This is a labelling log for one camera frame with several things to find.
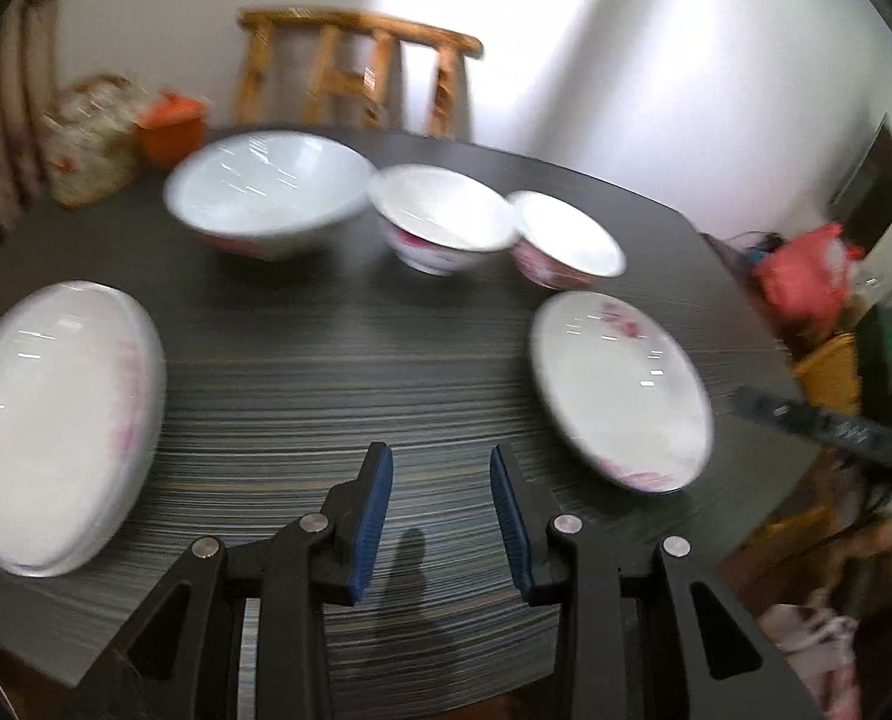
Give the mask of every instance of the chair backrest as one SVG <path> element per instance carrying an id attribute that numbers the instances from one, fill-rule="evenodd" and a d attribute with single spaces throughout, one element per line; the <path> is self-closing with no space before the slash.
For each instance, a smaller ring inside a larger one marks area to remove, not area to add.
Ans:
<path id="1" fill-rule="evenodd" d="M 363 127 L 383 127 L 392 52 L 399 41 L 405 40 L 436 50 L 436 79 L 427 131 L 438 138 L 452 137 L 459 61 L 464 56 L 483 55 L 483 44 L 471 35 L 358 10 L 294 6 L 246 9 L 240 13 L 240 25 L 249 32 L 249 41 L 236 100 L 238 124 L 257 121 L 257 100 L 270 64 L 270 40 L 277 28 L 319 28 L 319 44 L 303 103 L 303 124 L 324 124 L 324 95 L 353 95 L 364 103 Z M 337 43 L 344 32 L 373 38 L 362 74 L 334 66 Z"/>

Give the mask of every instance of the bowl rim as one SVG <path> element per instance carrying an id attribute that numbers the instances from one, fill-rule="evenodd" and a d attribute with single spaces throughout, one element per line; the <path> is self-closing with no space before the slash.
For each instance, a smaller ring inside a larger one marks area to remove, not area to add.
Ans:
<path id="1" fill-rule="evenodd" d="M 553 254 L 553 252 L 548 250 L 548 248 L 539 244 L 539 242 L 537 242 L 535 240 L 535 236 L 533 234 L 531 234 L 531 228 L 529 227 L 529 225 L 526 225 L 526 223 L 525 223 L 525 220 L 523 218 L 523 211 L 522 211 L 522 208 L 520 205 L 521 203 L 525 203 L 528 199 L 531 199 L 532 197 L 541 197 L 541 199 L 543 199 L 543 201 L 549 201 L 549 200 L 553 201 L 552 203 L 550 203 L 550 205 L 558 204 L 559 206 L 566 206 L 567 208 L 571 208 L 573 212 L 576 212 L 577 214 L 579 214 L 582 217 L 589 220 L 589 223 L 595 224 L 598 227 L 598 229 L 600 229 L 601 232 L 603 232 L 603 234 L 606 236 L 606 240 L 608 242 L 612 242 L 612 245 L 614 245 L 614 247 L 616 248 L 616 253 L 617 253 L 617 255 L 619 255 L 619 262 L 617 263 L 616 267 L 613 269 L 583 268 L 582 266 L 579 266 L 574 262 L 569 262 L 569 261 L 563 259 L 562 257 L 559 257 L 556 254 Z M 619 245 L 619 242 L 615 238 L 613 238 L 613 236 L 610 234 L 609 230 L 607 230 L 605 227 L 603 227 L 603 225 L 601 225 L 601 223 L 599 223 L 597 220 L 595 220 L 595 218 L 592 218 L 592 216 L 587 214 L 585 211 L 580 210 L 573 204 L 566 202 L 566 200 L 562 200 L 559 197 L 553 196 L 553 194 L 544 194 L 544 193 L 542 193 L 542 191 L 534 191 L 534 190 L 528 190 L 528 189 L 512 191 L 510 194 L 507 195 L 507 201 L 510 202 L 510 205 L 513 207 L 513 209 L 516 212 L 516 227 L 519 230 L 520 236 L 522 236 L 523 240 L 529 242 L 530 245 L 532 245 L 534 248 L 536 248 L 536 250 L 541 251 L 543 254 L 545 254 L 550 259 L 555 260 L 560 265 L 566 266 L 566 268 L 570 268 L 573 271 L 579 272 L 580 274 L 586 274 L 586 275 L 590 275 L 590 276 L 600 276 L 601 278 L 614 278 L 616 276 L 625 274 L 625 269 L 627 269 L 627 258 L 625 258 L 625 251 L 622 250 L 622 247 Z"/>
<path id="2" fill-rule="evenodd" d="M 282 138 L 284 136 L 288 137 L 289 140 L 300 138 L 302 140 L 313 140 L 329 143 L 331 146 L 340 146 L 342 149 L 344 149 L 344 151 L 349 151 L 352 154 L 355 154 L 363 161 L 363 163 L 366 163 L 366 178 L 364 178 L 363 180 L 363 189 L 357 195 L 356 199 L 350 202 L 347 206 L 340 208 L 333 213 L 320 215 L 320 217 L 313 218 L 312 220 L 308 220 L 305 223 L 285 224 L 277 227 L 266 227 L 262 230 L 250 230 L 248 232 L 236 233 L 197 223 L 184 212 L 178 199 L 179 189 L 177 189 L 177 185 L 180 182 L 186 180 L 190 172 L 194 170 L 200 162 L 211 156 L 215 148 L 217 148 L 218 146 L 222 146 L 224 143 L 236 143 L 238 141 L 243 141 L 249 138 L 262 138 L 264 140 L 269 140 L 272 138 Z M 274 238 L 279 238 L 284 235 L 292 236 L 298 233 L 323 228 L 330 224 L 337 223 L 338 221 L 347 220 L 347 218 L 353 218 L 355 215 L 358 215 L 364 209 L 366 209 L 367 205 L 369 205 L 369 200 L 366 197 L 366 186 L 373 178 L 373 176 L 376 175 L 376 172 L 376 166 L 369 159 L 367 159 L 366 156 L 363 156 L 361 153 L 356 151 L 355 148 L 350 148 L 350 146 L 346 146 L 345 143 L 339 143 L 339 141 L 334 141 L 332 138 L 325 138 L 322 135 L 315 135 L 310 132 L 302 132 L 292 129 L 251 130 L 249 132 L 241 132 L 237 135 L 231 135 L 228 138 L 220 138 L 218 141 L 212 141 L 212 143 L 206 143 L 203 148 L 200 148 L 198 149 L 198 151 L 191 153 L 176 167 L 174 167 L 172 172 L 166 177 L 166 181 L 163 184 L 163 199 L 164 201 L 166 201 L 166 210 L 168 210 L 169 213 L 174 218 L 176 218 L 176 220 L 179 220 L 191 230 L 195 230 L 196 232 L 204 233 L 206 235 L 213 235 L 219 238 L 226 238 L 234 241 L 266 241 Z"/>
<path id="3" fill-rule="evenodd" d="M 484 245 L 483 247 L 457 247 L 456 245 L 445 244 L 444 242 L 435 240 L 428 235 L 424 235 L 422 233 L 416 232 L 416 230 L 409 225 L 409 223 L 403 223 L 401 220 L 397 220 L 390 215 L 387 209 L 385 209 L 385 201 L 377 197 L 377 187 L 382 186 L 382 182 L 387 181 L 388 177 L 392 173 L 395 172 L 404 172 L 405 170 L 423 170 L 424 172 L 437 172 L 437 173 L 450 173 L 451 175 L 458 175 L 469 181 L 473 184 L 476 184 L 479 187 L 482 187 L 488 193 L 486 196 L 490 197 L 490 202 L 496 208 L 505 208 L 504 213 L 507 215 L 507 221 L 510 225 L 510 229 L 502 236 L 495 244 Z M 520 238 L 519 230 L 516 226 L 515 215 L 513 213 L 512 206 L 505 200 L 504 196 L 499 194 L 496 190 L 491 187 L 486 186 L 481 181 L 477 181 L 475 178 L 471 178 L 465 173 L 458 172 L 457 170 L 449 170 L 447 167 L 440 167 L 438 165 L 421 165 L 419 163 L 409 163 L 404 165 L 392 165 L 390 167 L 384 167 L 382 170 L 378 170 L 374 175 L 372 175 L 369 179 L 369 183 L 366 187 L 366 194 L 368 194 L 370 201 L 373 204 L 373 207 L 376 209 L 376 212 L 388 221 L 390 224 L 398 227 L 401 230 L 405 230 L 411 235 L 416 236 L 416 238 L 420 238 L 424 241 L 428 241 L 431 244 L 435 244 L 438 247 L 447 248 L 451 251 L 465 251 L 465 252 L 473 252 L 473 253 L 489 253 L 493 251 L 504 251 L 510 248 L 516 241 Z"/>

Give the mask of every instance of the white plate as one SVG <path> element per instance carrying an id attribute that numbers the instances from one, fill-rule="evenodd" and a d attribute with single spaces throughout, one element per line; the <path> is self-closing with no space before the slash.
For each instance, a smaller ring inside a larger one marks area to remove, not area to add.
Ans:
<path id="1" fill-rule="evenodd" d="M 713 445 L 707 392 L 643 312 L 599 293 L 557 295 L 536 313 L 531 356 L 553 418 L 608 478 L 670 493 L 704 469 Z"/>
<path id="2" fill-rule="evenodd" d="M 128 295 L 40 290 L 0 319 L 0 566 L 89 560 L 136 500 L 159 437 L 163 351 Z"/>
<path id="3" fill-rule="evenodd" d="M 169 213 L 214 245 L 274 259 L 369 204 L 372 163 L 305 132 L 250 132 L 211 143 L 166 180 Z"/>

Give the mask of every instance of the porcelain bowl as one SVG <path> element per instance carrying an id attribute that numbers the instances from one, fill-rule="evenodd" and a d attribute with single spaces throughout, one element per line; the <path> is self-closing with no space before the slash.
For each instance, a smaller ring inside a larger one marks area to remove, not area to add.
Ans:
<path id="1" fill-rule="evenodd" d="M 166 180 L 166 208 L 215 247 L 279 260 L 326 240 L 369 204 L 375 167 L 303 132 L 250 132 L 211 143 Z"/>
<path id="2" fill-rule="evenodd" d="M 522 236 L 512 256 L 527 279 L 551 290 L 577 290 L 625 271 L 619 244 L 579 208 L 538 191 L 515 191 L 507 200 Z"/>
<path id="3" fill-rule="evenodd" d="M 500 194 L 443 167 L 381 170 L 369 197 L 396 256 L 424 274 L 466 271 L 518 237 L 512 207 Z"/>

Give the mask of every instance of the white bowl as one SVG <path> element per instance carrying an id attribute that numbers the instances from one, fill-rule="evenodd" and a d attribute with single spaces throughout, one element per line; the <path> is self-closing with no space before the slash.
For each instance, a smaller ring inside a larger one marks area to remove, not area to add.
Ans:
<path id="1" fill-rule="evenodd" d="M 250 132 L 185 159 L 166 180 L 169 213 L 222 248 L 277 260 L 360 213 L 372 163 L 302 132 Z"/>
<path id="2" fill-rule="evenodd" d="M 547 300 L 532 324 L 531 357 L 553 419 L 604 476 L 670 493 L 707 465 L 707 391 L 673 338 L 630 304 L 588 292 Z"/>
<path id="3" fill-rule="evenodd" d="M 116 533 L 163 413 L 163 351 L 118 290 L 56 284 L 0 319 L 0 566 L 55 576 Z"/>
<path id="4" fill-rule="evenodd" d="M 500 194 L 443 167 L 381 170 L 369 182 L 369 197 L 392 250 L 424 274 L 465 271 L 518 236 L 512 207 Z"/>
<path id="5" fill-rule="evenodd" d="M 523 236 L 512 255 L 529 280 L 554 290 L 574 290 L 589 286 L 597 276 L 625 271 L 619 244 L 579 208 L 538 191 L 515 191 L 507 200 L 516 209 Z"/>

